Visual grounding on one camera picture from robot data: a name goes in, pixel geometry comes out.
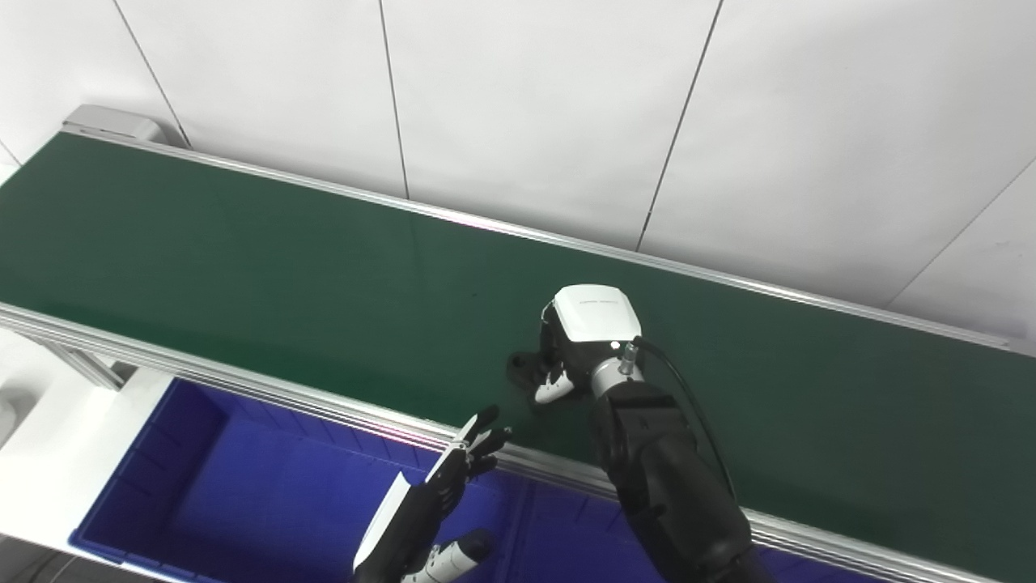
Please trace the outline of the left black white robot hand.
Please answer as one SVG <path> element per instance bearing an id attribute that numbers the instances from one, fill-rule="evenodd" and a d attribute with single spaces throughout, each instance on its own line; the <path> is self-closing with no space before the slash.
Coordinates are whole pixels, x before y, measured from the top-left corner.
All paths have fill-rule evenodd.
<path id="1" fill-rule="evenodd" d="M 498 417 L 496 405 L 471 416 L 424 480 L 397 474 L 359 540 L 352 582 L 455 582 L 487 560 L 495 550 L 487 529 L 442 543 L 436 536 L 469 480 L 497 466 L 496 453 L 513 434 L 509 427 L 492 427 Z"/>

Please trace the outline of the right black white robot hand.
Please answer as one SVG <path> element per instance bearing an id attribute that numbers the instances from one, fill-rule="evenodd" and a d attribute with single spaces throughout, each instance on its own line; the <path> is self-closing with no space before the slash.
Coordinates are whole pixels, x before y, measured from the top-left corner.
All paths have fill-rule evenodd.
<path id="1" fill-rule="evenodd" d="M 640 322 L 625 292 L 600 284 L 559 289 L 541 311 L 533 401 L 603 396 L 625 381 L 643 381 L 638 348 Z"/>

